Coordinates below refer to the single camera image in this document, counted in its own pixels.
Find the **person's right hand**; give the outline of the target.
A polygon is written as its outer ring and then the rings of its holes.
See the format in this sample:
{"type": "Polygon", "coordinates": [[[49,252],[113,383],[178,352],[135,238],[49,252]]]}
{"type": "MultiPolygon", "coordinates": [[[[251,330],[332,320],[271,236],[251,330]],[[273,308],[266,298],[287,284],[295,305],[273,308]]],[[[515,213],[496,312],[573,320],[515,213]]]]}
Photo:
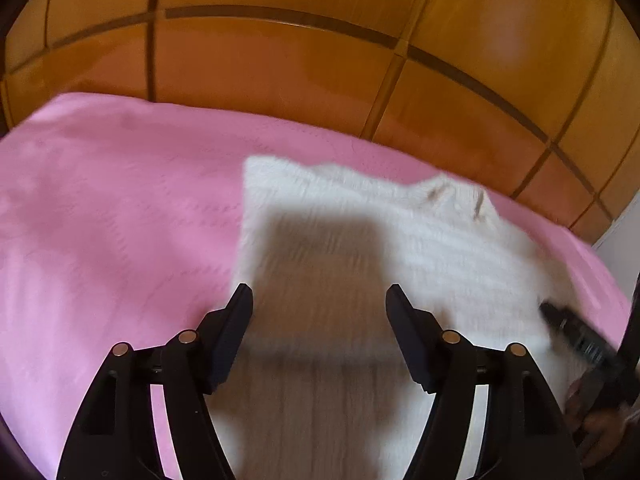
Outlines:
{"type": "Polygon", "coordinates": [[[580,388],[580,379],[576,379],[568,388],[564,419],[570,432],[585,429],[588,434],[596,436],[594,445],[582,456],[582,466],[593,468],[602,465],[614,455],[622,456],[630,447],[632,433],[639,429],[639,402],[633,406],[624,404],[617,410],[603,410],[584,415],[582,401],[578,396],[580,388]]]}

